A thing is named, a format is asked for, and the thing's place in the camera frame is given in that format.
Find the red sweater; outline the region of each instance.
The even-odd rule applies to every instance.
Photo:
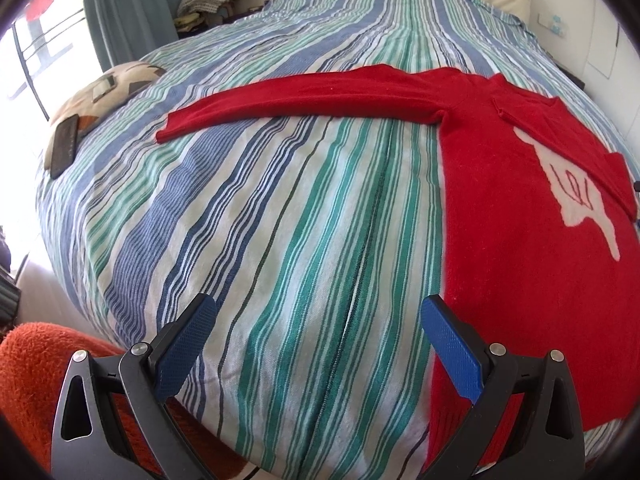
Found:
[[[246,118],[327,115],[441,122],[446,303],[488,342],[564,352],[585,430],[640,396],[637,205],[609,153],[559,98],[453,68],[386,65],[296,75],[214,94],[169,114],[158,142]],[[469,403],[436,362],[429,460]],[[495,460],[516,406],[485,461]]]

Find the bed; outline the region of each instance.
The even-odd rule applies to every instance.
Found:
[[[104,338],[149,341],[201,291],[222,304],[178,400],[265,478],[415,478],[424,464],[433,356],[417,319],[442,286],[437,126],[265,118],[162,145],[154,135],[170,111],[268,77],[452,66],[560,96],[640,178],[612,123],[527,30],[527,0],[493,1],[270,0],[146,56],[167,73],[83,140],[62,177],[38,176],[54,271]],[[372,187],[386,171],[381,139],[397,128],[411,141],[395,148],[396,192],[367,247],[377,270],[358,299],[354,360],[336,365],[328,350],[353,301],[345,276],[362,262]],[[344,389],[328,399],[335,366]],[[319,410],[330,415],[327,434],[314,432]],[[588,457],[619,425],[588,433]]]

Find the screw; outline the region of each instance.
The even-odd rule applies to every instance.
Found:
[[[552,350],[551,352],[549,352],[549,355],[551,355],[551,358],[556,363],[561,363],[562,361],[564,361],[564,354],[559,350]]]
[[[492,343],[492,345],[489,346],[489,352],[493,355],[502,356],[507,353],[507,349],[500,343]]]
[[[77,352],[74,352],[74,354],[71,356],[71,358],[76,363],[80,363],[80,362],[84,361],[86,359],[86,350],[78,350]]]
[[[131,353],[133,355],[143,355],[148,350],[149,345],[146,343],[136,343],[131,347]]]

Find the white patch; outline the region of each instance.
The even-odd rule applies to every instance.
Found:
[[[521,129],[514,127],[514,133],[522,142],[536,149],[540,166],[545,170],[551,184],[551,192],[560,204],[562,220],[567,227],[580,225],[585,218],[591,218],[604,234],[611,256],[620,260],[620,250],[616,242],[613,222],[604,211],[600,190],[587,173],[564,157],[543,146]]]

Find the sweater sleeve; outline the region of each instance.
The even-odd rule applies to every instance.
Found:
[[[210,95],[169,113],[160,143],[244,119],[280,116],[389,118],[431,124],[468,92],[457,69],[409,74],[389,65],[267,79]]]

